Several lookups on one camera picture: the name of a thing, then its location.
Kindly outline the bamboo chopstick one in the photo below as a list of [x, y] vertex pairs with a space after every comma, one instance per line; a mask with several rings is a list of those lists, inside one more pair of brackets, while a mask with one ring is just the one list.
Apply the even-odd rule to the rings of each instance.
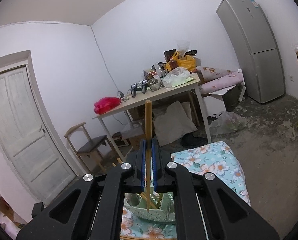
[[139, 196], [146, 201], [150, 208], [157, 209], [157, 206], [152, 202], [151, 198], [147, 198], [144, 193], [139, 193]]

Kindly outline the bamboo chopstick six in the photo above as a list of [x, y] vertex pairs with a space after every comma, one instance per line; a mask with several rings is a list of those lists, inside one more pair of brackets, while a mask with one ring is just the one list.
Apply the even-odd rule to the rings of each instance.
[[122, 160], [120, 158], [117, 158], [116, 160], [117, 160], [117, 164], [116, 163], [112, 163], [112, 165], [114, 167], [116, 167], [118, 164], [121, 164], [122, 163]]

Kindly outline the bamboo chopstick two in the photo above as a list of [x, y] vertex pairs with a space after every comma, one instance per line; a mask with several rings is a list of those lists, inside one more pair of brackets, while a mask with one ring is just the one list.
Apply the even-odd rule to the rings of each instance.
[[150, 198], [151, 161], [152, 161], [152, 101], [145, 101], [145, 137], [146, 137], [146, 197]]

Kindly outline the green star-holed utensil caddy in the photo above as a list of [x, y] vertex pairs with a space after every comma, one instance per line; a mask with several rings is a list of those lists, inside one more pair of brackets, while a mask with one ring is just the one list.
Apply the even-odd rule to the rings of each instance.
[[139, 196], [138, 193], [126, 193], [124, 208], [136, 215], [138, 218], [148, 220], [150, 222], [175, 224], [176, 218], [173, 193], [156, 193], [152, 191], [150, 198], [157, 206], [157, 209], [150, 208], [150, 211], [147, 212], [147, 203]]

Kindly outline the floral blue tablecloth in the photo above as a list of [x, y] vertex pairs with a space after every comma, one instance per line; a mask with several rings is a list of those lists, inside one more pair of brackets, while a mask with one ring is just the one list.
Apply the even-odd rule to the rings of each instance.
[[[214, 173], [247, 204], [250, 204], [243, 169], [231, 148], [223, 141], [175, 152], [170, 155], [189, 172]], [[150, 222], [123, 209], [120, 239], [176, 239], [176, 224]]]

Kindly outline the wooden chair black seat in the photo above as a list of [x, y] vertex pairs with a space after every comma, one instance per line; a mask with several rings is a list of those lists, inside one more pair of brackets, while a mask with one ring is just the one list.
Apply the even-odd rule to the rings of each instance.
[[[106, 135], [101, 135], [99, 137], [92, 138], [88, 133], [87, 129], [85, 128], [85, 124], [85, 122], [81, 122], [80, 124], [72, 126], [65, 132], [64, 137], [79, 159], [82, 159], [82, 156], [87, 156], [88, 158], [92, 157], [96, 164], [100, 167], [102, 172], [106, 173], [107, 170], [102, 165], [102, 161], [104, 161], [105, 158], [99, 151], [99, 147], [101, 145], [109, 146], [111, 150], [113, 150], [114, 152], [116, 152], [116, 150], [114, 149], [112, 143], [109, 141]], [[74, 132], [76, 132], [79, 129], [82, 129], [88, 141], [79, 150], [77, 150], [71, 142], [70, 137]]]

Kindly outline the white door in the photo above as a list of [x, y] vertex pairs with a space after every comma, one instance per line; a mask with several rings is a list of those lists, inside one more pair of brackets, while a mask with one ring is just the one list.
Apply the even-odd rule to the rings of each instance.
[[51, 123], [30, 50], [0, 57], [0, 148], [26, 191], [45, 205], [83, 172]]

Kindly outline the grey pillow sack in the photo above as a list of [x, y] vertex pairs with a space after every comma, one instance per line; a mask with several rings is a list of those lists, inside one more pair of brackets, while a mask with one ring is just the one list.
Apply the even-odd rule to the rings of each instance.
[[168, 145], [184, 135], [195, 132], [189, 102], [176, 101], [169, 106], [153, 109], [154, 131], [160, 146]]

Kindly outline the red plastic bag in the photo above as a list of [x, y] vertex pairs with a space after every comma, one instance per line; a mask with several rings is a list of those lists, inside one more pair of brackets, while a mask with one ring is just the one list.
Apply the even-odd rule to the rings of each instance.
[[94, 112], [102, 115], [121, 104], [121, 99], [117, 97], [104, 97], [94, 103]]

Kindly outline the pink rolled bedding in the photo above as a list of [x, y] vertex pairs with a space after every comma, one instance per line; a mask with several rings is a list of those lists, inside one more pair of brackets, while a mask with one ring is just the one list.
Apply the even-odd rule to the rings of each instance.
[[233, 71], [211, 67], [196, 67], [195, 72], [200, 78], [199, 91], [202, 95], [220, 94], [223, 89], [231, 89], [236, 85], [245, 86], [241, 69]]

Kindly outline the clear plastic bag on desk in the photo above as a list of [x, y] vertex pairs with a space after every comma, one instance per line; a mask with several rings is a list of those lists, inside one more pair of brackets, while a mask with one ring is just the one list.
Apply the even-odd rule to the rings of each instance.
[[171, 70], [163, 79], [162, 83], [167, 88], [174, 88], [194, 80], [194, 75], [186, 68], [178, 67]]

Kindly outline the yellow plastic bag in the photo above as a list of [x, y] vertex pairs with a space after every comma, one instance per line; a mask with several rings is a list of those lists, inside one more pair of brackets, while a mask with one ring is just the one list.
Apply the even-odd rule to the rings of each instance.
[[179, 52], [176, 51], [170, 60], [165, 64], [165, 70], [171, 71], [173, 68], [171, 67], [170, 63], [174, 61], [178, 67], [182, 67], [187, 69], [189, 72], [194, 72], [196, 69], [196, 60], [193, 56], [186, 55], [184, 57], [179, 56]]

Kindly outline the silver refrigerator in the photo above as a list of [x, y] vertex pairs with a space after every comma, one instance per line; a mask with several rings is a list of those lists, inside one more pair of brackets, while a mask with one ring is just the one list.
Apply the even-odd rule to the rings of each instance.
[[285, 94], [280, 52], [255, 0], [222, 0], [216, 11], [236, 53], [248, 96], [267, 103]]

